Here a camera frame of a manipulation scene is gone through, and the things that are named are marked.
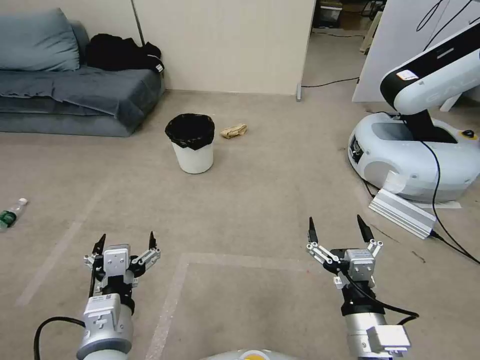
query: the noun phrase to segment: gray blanket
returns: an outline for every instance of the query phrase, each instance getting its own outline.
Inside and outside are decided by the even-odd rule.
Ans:
[[[161,76],[151,70],[0,71],[0,96],[49,97],[109,114],[125,125],[143,119],[161,95]]]

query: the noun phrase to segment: plastic bottle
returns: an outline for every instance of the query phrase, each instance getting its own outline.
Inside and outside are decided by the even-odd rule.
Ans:
[[[24,212],[25,205],[29,201],[26,198],[18,199],[16,204],[8,210],[0,212],[0,233],[10,228]]]

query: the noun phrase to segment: white wall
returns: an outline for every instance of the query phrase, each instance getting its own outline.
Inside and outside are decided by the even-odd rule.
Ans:
[[[60,7],[90,36],[105,32],[138,43],[130,0],[1,1],[2,13]],[[135,3],[145,41],[162,51],[168,89],[295,94],[315,0]]]
[[[353,94],[354,102],[384,102],[382,78],[391,69],[421,53],[436,33],[467,0],[445,0],[427,25],[417,26],[438,0],[388,0]],[[431,45],[456,33],[480,16],[480,3],[472,2],[434,39]]]

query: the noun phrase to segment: white trash can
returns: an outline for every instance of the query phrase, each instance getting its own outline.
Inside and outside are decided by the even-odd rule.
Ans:
[[[165,128],[180,168],[189,174],[200,174],[214,163],[215,124],[207,115],[181,114]]]

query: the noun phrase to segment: crumpled paper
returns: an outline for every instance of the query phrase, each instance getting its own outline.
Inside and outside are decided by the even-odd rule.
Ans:
[[[220,135],[223,136],[225,139],[231,139],[233,137],[243,135],[247,132],[248,126],[247,124],[241,123],[232,127],[227,127],[220,131]]]

